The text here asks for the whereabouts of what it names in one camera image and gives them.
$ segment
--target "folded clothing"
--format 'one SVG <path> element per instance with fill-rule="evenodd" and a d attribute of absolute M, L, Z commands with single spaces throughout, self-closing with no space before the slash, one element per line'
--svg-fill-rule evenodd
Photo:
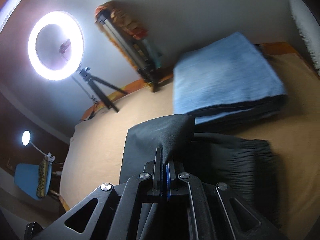
<path fill-rule="evenodd" d="M 173 111 L 211 131 L 280 111 L 286 91 L 271 65 L 241 33 L 185 53 L 174 70 Z"/>

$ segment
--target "chair backrest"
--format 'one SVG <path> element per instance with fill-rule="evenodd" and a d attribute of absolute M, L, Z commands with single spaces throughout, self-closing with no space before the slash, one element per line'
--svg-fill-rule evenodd
<path fill-rule="evenodd" d="M 49 191 L 52 173 L 52 164 L 48 165 L 48 175 L 45 187 L 45 194 Z M 14 174 L 14 183 L 25 193 L 36 200 L 40 198 L 36 195 L 39 181 L 39 165 L 32 165 L 26 163 L 19 163 Z"/>

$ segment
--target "blue chair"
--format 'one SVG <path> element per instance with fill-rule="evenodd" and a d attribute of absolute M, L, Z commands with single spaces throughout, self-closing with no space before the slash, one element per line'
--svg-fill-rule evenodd
<path fill-rule="evenodd" d="M 48 165 L 48 175 L 45 185 L 45 195 L 49 191 L 52 173 L 52 163 Z M 14 174 L 14 183 L 25 193 L 36 200 L 40 200 L 36 194 L 39 180 L 39 165 L 19 163 Z"/>

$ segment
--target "beige tablecloth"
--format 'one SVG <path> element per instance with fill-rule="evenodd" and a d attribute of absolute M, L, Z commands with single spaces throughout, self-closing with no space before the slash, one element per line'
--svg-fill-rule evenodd
<path fill-rule="evenodd" d="M 280 220 L 291 240 L 302 240 L 320 215 L 320 81 L 296 55 L 274 56 L 289 102 L 277 116 L 231 134 L 270 141 L 279 155 Z M 138 90 L 116 101 L 119 113 L 101 110 L 76 126 L 60 194 L 72 207 L 104 182 L 118 184 L 127 130 L 172 114 L 172 83 L 161 91 Z"/>

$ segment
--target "teal object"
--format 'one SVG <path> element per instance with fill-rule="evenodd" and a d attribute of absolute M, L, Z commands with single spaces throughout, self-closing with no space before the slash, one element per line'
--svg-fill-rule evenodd
<path fill-rule="evenodd" d="M 52 173 L 52 163 L 48 165 L 47 182 L 45 185 L 45 194 L 49 191 Z M 19 163 L 14 174 L 14 183 L 30 197 L 40 200 L 36 194 L 39 180 L 39 165 Z"/>

